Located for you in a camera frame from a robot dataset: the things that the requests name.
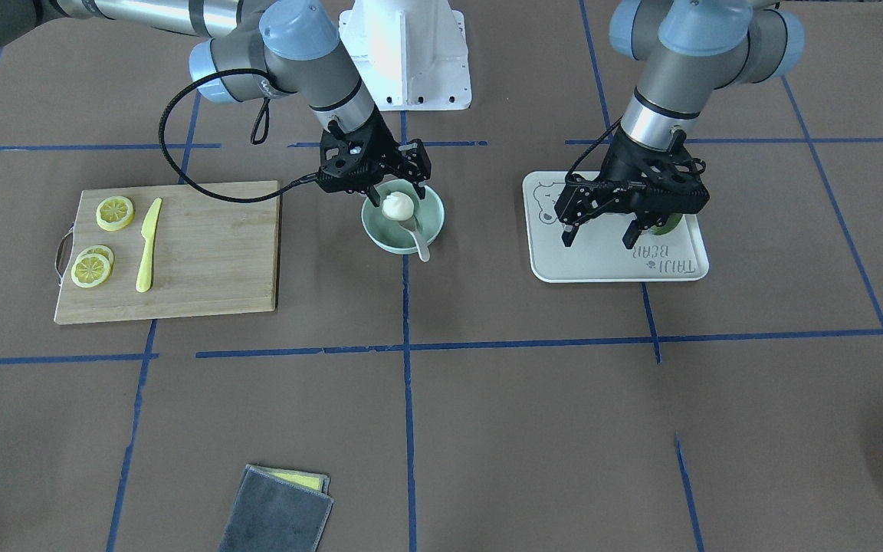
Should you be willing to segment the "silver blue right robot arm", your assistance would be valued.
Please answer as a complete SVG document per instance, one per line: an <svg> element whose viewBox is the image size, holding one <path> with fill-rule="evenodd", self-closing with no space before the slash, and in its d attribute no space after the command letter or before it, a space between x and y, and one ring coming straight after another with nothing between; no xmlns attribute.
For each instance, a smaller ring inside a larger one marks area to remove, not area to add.
<svg viewBox="0 0 883 552"><path fill-rule="evenodd" d="M162 156L185 184L192 179L169 154L165 129L179 101L198 91L217 104L261 99L269 104L300 94L322 126L316 172L274 192L317 184L323 192L363 193L379 205L386 175L405 179L426 196L431 162L421 140L397 143L366 87L337 23L319 1L0 1L0 50L49 21L102 18L131 21L200 42L189 56L192 84L162 112Z"/></svg>

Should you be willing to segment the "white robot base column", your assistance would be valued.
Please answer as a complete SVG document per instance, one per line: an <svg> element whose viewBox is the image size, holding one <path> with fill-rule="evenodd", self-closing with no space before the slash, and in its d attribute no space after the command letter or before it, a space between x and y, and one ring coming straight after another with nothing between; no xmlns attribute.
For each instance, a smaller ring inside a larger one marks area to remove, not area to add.
<svg viewBox="0 0 883 552"><path fill-rule="evenodd" d="M465 18L448 1L356 1L339 31L379 111L471 106Z"/></svg>

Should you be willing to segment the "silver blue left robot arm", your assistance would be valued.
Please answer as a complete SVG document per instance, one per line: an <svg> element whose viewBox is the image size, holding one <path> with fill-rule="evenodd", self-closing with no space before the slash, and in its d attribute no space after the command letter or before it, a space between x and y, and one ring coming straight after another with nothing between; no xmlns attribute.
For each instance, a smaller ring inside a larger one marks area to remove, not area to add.
<svg viewBox="0 0 883 552"><path fill-rule="evenodd" d="M712 92L787 74L806 46L802 22L771 1L623 1L610 21L617 52L645 62L593 179L571 167L555 202L562 242L603 214L631 215L622 241L701 212L707 168L684 147Z"/></svg>

